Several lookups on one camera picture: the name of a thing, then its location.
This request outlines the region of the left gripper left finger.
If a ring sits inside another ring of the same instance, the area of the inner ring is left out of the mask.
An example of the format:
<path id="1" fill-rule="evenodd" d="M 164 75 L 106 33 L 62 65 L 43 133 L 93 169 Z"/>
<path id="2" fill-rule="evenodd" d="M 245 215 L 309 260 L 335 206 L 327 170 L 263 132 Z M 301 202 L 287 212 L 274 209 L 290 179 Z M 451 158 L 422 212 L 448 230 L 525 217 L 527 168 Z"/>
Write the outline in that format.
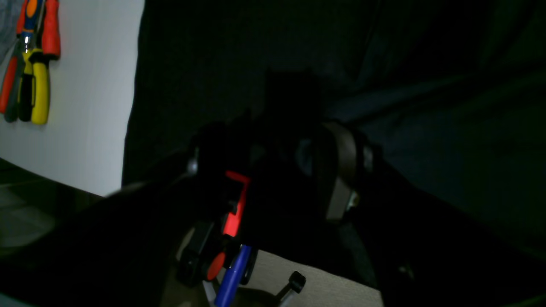
<path id="1" fill-rule="evenodd" d="M 244 126 L 214 122 L 197 135 L 197 190 L 206 217 L 222 235 L 238 237 L 250 177 L 250 136 Z"/>

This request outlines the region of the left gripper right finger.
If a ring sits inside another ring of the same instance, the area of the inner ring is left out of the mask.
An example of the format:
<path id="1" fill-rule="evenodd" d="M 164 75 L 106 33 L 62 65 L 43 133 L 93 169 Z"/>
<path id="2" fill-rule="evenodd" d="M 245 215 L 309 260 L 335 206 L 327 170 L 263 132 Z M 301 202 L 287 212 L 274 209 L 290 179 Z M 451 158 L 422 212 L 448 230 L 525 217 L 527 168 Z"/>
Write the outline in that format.
<path id="1" fill-rule="evenodd" d="M 317 128 L 317 202 L 326 221 L 340 222 L 358 206 L 358 185 L 374 171 L 375 155 L 363 133 L 338 121 L 326 121 Z"/>

